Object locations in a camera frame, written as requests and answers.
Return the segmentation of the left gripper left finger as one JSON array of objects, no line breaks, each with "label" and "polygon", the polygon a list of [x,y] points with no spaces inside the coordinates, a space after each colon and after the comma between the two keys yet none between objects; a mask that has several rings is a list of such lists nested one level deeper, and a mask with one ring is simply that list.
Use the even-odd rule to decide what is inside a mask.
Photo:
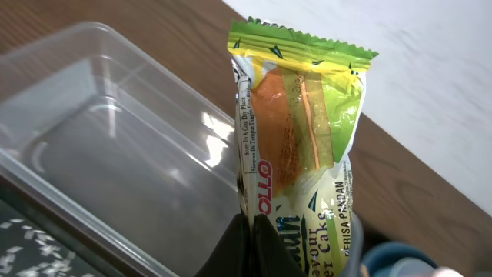
[{"label": "left gripper left finger", "polygon": [[249,273],[249,224],[243,214],[229,223],[195,277],[244,277]]}]

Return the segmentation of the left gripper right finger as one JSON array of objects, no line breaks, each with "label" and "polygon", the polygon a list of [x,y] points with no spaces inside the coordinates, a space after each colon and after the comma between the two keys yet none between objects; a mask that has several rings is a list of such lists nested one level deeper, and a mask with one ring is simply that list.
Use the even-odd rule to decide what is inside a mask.
[{"label": "left gripper right finger", "polygon": [[282,245],[266,215],[256,215],[252,233],[254,274],[260,277],[305,277]]}]

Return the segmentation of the green yellow snack wrapper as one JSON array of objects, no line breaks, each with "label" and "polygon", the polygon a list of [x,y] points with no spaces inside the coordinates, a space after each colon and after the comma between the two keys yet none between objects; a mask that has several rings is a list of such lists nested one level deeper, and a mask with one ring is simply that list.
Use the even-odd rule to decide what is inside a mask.
[{"label": "green yellow snack wrapper", "polygon": [[233,22],[228,51],[241,209],[291,256],[275,271],[359,275],[349,153],[377,53],[254,18]]}]

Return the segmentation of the white rice pile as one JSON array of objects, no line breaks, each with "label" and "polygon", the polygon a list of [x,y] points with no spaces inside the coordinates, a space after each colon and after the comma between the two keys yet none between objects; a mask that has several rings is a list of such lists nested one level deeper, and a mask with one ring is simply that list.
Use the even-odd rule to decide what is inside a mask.
[{"label": "white rice pile", "polygon": [[101,273],[25,219],[1,220],[1,277],[96,277]]}]

